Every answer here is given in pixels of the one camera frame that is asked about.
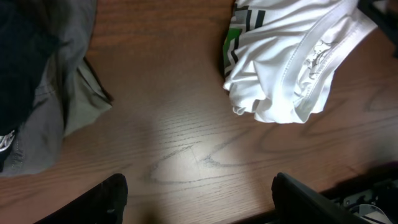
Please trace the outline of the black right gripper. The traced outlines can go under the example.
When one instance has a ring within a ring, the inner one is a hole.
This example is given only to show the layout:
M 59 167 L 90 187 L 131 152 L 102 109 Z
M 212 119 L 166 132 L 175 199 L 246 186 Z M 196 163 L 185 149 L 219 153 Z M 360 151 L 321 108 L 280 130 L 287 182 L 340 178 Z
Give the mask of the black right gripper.
M 368 16 L 394 44 L 397 58 L 397 1 L 359 0 L 358 9 Z

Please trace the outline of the white t-shirt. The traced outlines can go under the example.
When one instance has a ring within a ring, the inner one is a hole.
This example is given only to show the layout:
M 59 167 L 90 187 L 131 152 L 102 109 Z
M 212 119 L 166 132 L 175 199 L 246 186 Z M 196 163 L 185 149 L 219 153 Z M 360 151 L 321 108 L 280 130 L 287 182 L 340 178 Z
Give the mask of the white t-shirt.
M 305 123 L 323 110 L 335 70 L 375 27 L 354 0 L 236 1 L 223 44 L 233 111 Z

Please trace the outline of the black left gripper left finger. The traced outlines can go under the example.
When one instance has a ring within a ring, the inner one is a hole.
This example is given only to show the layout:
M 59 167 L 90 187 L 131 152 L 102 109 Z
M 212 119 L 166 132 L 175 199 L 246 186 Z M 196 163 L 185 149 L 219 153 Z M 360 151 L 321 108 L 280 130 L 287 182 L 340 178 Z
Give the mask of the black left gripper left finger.
M 128 187 L 114 174 L 35 224 L 122 224 Z

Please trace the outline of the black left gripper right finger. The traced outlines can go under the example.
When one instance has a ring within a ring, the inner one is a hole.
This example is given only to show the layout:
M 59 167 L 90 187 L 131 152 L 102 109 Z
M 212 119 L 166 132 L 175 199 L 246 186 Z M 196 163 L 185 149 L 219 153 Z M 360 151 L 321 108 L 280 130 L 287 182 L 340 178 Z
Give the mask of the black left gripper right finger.
M 278 173 L 271 190 L 281 223 L 367 224 L 288 174 Z

